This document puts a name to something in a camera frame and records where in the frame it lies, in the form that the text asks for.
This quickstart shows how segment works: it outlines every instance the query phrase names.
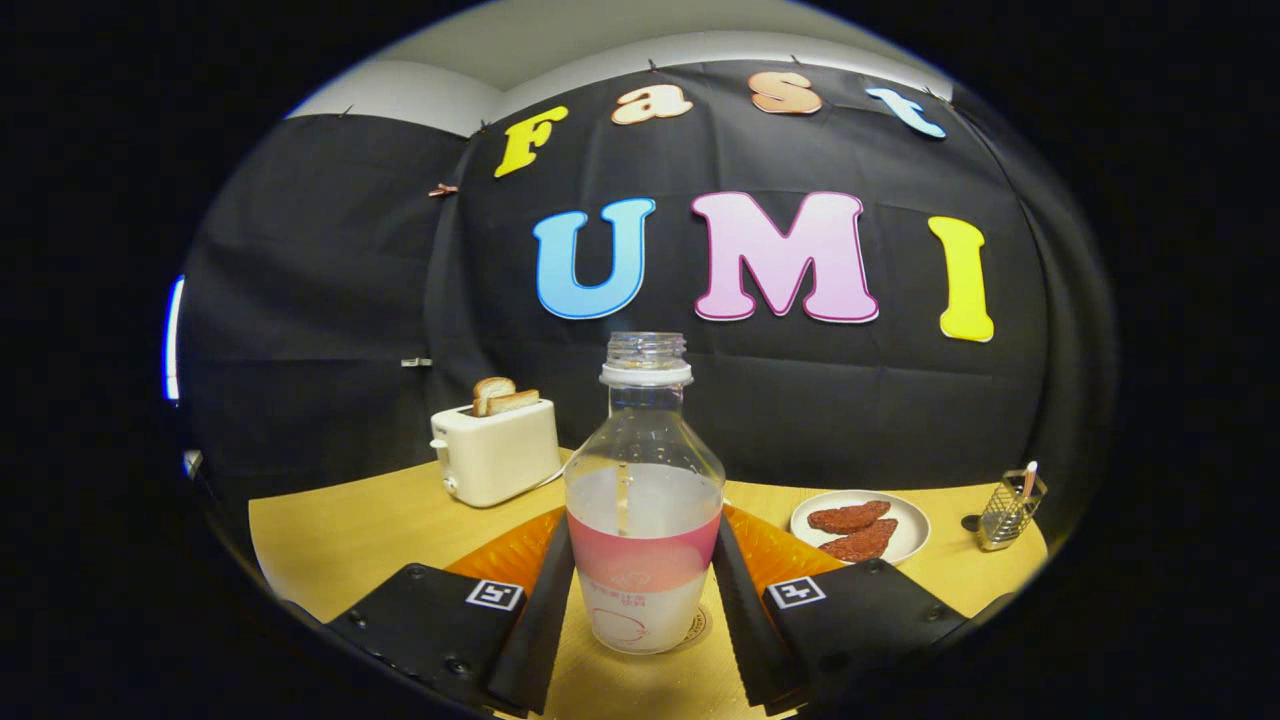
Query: sausage patty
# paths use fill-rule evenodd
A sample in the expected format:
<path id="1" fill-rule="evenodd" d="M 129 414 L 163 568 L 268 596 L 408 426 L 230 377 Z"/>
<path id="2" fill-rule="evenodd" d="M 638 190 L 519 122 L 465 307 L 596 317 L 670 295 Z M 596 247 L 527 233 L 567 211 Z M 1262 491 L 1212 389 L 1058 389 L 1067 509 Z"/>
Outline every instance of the sausage patty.
<path id="1" fill-rule="evenodd" d="M 809 514 L 809 527 L 833 536 L 847 536 L 874 523 L 888 512 L 888 501 L 873 500 L 865 505 L 818 510 Z"/>
<path id="2" fill-rule="evenodd" d="M 897 520 L 874 520 L 867 528 L 818 546 L 818 550 L 845 562 L 865 562 L 884 553 Z"/>

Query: orange letter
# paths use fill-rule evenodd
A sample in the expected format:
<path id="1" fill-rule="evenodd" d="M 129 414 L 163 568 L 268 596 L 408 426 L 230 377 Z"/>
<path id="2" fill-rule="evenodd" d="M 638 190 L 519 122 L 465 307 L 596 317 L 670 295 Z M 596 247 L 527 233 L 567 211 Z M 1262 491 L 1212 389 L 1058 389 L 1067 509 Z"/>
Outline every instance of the orange letter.
<path id="1" fill-rule="evenodd" d="M 822 97 L 806 87 L 813 83 L 796 73 L 755 73 L 746 81 L 755 91 L 751 102 L 765 113 L 806 115 L 822 108 Z"/>
<path id="2" fill-rule="evenodd" d="M 613 122 L 620 126 L 634 126 L 649 118 L 675 118 L 694 106 L 675 85 L 653 85 L 632 90 L 618 97 L 618 105 L 622 106 L 613 111 Z"/>
<path id="3" fill-rule="evenodd" d="M 507 151 L 502 156 L 502 164 L 493 172 L 493 177 L 500 178 L 512 170 L 532 164 L 538 155 L 530 152 L 529 146 L 541 147 L 552 136 L 552 122 L 563 120 L 567 117 L 568 108 L 559 105 L 507 128 Z"/>

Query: toaster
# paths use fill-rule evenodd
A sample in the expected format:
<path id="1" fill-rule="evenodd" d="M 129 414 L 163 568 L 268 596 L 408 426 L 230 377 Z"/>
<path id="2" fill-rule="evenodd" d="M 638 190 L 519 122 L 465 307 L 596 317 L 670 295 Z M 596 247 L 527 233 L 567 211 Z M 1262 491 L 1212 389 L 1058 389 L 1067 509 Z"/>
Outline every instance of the toaster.
<path id="1" fill-rule="evenodd" d="M 444 491 L 472 507 L 509 500 L 561 470 L 556 405 L 545 398 L 477 418 L 470 405 L 431 415 Z"/>

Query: wooden table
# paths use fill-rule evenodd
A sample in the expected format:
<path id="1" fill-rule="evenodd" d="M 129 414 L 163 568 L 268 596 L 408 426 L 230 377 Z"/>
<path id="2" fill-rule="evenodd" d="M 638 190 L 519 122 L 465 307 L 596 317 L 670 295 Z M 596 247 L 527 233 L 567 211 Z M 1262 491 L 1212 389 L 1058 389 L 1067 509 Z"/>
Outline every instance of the wooden table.
<path id="1" fill-rule="evenodd" d="M 567 459 L 570 451 L 562 451 Z M 1018 542 L 984 553 L 960 527 L 979 512 L 996 483 L 895 491 L 929 518 L 928 544 L 899 569 L 972 618 L 997 596 L 1016 591 L 1047 557 L 1034 521 Z M 786 529 L 801 501 L 828 492 L 730 480 L 724 497 Z M 250 502 L 259 565 L 275 592 L 321 623 L 355 605 L 408 562 L 443 568 L 515 525 L 564 503 L 557 479 L 502 505 L 475 509 L 453 500 L 430 462 L 342 486 Z M 630 720 L 652 717 L 767 717 L 746 705 L 730 646 L 714 569 L 701 605 L 710 626 L 675 651 L 627 656 L 591 635 L 577 577 L 570 588 L 556 669 L 541 717 Z"/>

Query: metal utensil holder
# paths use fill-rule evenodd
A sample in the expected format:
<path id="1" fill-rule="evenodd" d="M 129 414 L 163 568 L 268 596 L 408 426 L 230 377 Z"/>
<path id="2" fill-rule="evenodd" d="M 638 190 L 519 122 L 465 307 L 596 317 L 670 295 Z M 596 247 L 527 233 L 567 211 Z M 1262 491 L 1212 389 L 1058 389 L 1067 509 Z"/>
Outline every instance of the metal utensil holder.
<path id="1" fill-rule="evenodd" d="M 1048 486 L 1042 477 L 1036 475 L 1030 497 L 1023 500 L 1025 482 L 1027 474 L 1023 470 L 1010 470 L 1000 479 L 978 520 L 978 544 L 982 550 L 1007 547 L 1032 524 L 1032 516 L 1048 492 Z"/>

